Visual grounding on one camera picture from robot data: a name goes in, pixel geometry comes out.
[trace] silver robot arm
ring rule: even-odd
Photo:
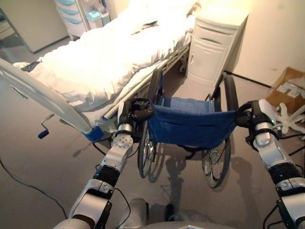
[[[249,129],[248,144],[259,152],[280,197],[277,201],[289,229],[305,228],[305,178],[282,147],[273,131],[274,112],[266,100],[251,101],[238,111],[236,123]]]
[[[73,204],[69,219],[54,229],[103,229],[107,223],[112,204],[114,187],[124,169],[127,155],[132,150],[132,118],[128,116],[128,103],[121,105],[119,131],[113,146],[100,164],[93,179],[90,179]]]

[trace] bed crank handle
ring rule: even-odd
[[[38,134],[39,139],[43,139],[45,136],[47,136],[49,134],[49,129],[44,125],[44,122],[50,120],[54,116],[55,116],[55,114],[50,114],[44,120],[42,120],[41,125],[43,126],[44,130]]]

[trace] cabinet door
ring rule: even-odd
[[[227,50],[193,39],[188,74],[199,83],[214,86],[224,67]]]

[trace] wheelchair wheel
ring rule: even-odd
[[[156,143],[150,141],[148,133],[148,122],[143,125],[143,133],[139,142],[138,169],[140,176],[145,178],[156,153]]]
[[[217,188],[222,184],[229,168],[230,156],[229,138],[216,148],[203,151],[202,167],[210,187]]]

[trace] blue drawer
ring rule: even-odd
[[[71,6],[75,3],[74,0],[57,0],[57,1],[66,6]]]
[[[69,15],[78,14],[78,11],[76,11],[76,10],[68,10],[68,9],[64,9],[64,8],[61,8],[61,7],[58,7],[58,9],[60,9],[60,11],[66,13],[66,14],[69,14]]]
[[[82,21],[80,21],[80,20],[77,20],[77,19],[73,19],[73,18],[66,18],[66,17],[63,17],[66,21],[68,21],[68,22],[70,22],[70,23],[72,23],[72,24],[75,24],[75,25],[77,25],[77,24],[79,24],[79,23],[81,23]]]

